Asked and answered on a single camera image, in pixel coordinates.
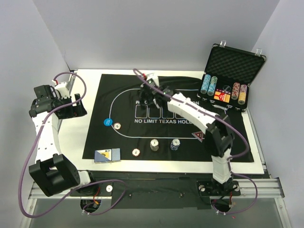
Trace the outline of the grey chip stack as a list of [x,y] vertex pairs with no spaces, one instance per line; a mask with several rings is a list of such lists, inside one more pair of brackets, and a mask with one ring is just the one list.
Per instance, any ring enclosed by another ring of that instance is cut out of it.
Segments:
[[158,142],[158,140],[157,139],[152,139],[151,141],[150,141],[150,149],[152,150],[152,151],[158,151],[158,149],[159,149],[159,142]]

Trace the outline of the blue chip stack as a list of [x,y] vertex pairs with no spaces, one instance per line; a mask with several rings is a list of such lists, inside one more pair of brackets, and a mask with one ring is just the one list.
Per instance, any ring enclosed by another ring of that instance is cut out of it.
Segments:
[[171,144],[170,144],[170,149],[172,151],[176,151],[176,150],[178,150],[179,146],[180,146],[180,140],[179,139],[173,139]]

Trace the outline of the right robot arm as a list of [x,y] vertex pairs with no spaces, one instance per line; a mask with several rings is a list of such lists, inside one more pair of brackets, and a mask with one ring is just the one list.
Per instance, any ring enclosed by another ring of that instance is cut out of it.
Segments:
[[230,118],[226,114],[210,112],[185,97],[180,91],[166,86],[157,86],[152,80],[140,85],[141,104],[166,108],[195,125],[205,136],[204,150],[211,156],[213,163],[213,191],[223,194],[229,189],[231,171],[228,165],[234,132],[227,126]]

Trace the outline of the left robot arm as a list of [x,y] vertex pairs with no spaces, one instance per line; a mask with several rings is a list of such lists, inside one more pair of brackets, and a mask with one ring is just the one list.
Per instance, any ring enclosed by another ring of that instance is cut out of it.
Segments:
[[37,98],[32,102],[29,115],[38,136],[35,164],[30,165],[30,176],[48,197],[67,189],[81,186],[82,192],[91,196],[98,184],[88,171],[79,171],[62,154],[59,145],[59,121],[87,114],[81,101],[71,105],[72,97],[67,83],[34,88]]

